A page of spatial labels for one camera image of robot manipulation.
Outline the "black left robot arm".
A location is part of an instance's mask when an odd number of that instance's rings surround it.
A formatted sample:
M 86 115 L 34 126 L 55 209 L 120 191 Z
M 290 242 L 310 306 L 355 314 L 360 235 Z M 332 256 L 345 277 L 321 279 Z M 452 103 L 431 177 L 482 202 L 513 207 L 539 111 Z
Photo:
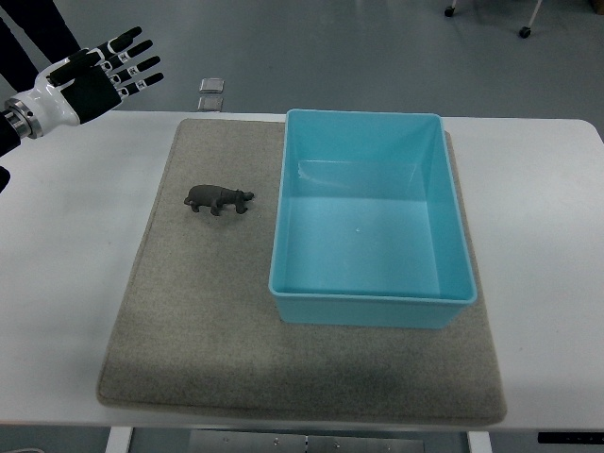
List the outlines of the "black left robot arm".
M 1 156 L 21 145 L 24 138 L 42 136 L 42 126 L 23 100 L 11 97 L 1 111 Z

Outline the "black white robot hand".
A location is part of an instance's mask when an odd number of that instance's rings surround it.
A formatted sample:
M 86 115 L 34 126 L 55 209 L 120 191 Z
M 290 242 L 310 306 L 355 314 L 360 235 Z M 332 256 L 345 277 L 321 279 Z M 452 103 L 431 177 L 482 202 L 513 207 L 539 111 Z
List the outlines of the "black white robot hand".
M 153 45 L 150 40 L 136 42 L 142 32 L 135 26 L 40 73 L 23 99 L 28 108 L 25 117 L 33 122 L 36 133 L 86 124 L 162 81 L 163 74 L 148 73 L 159 64 L 159 57 L 133 62 Z

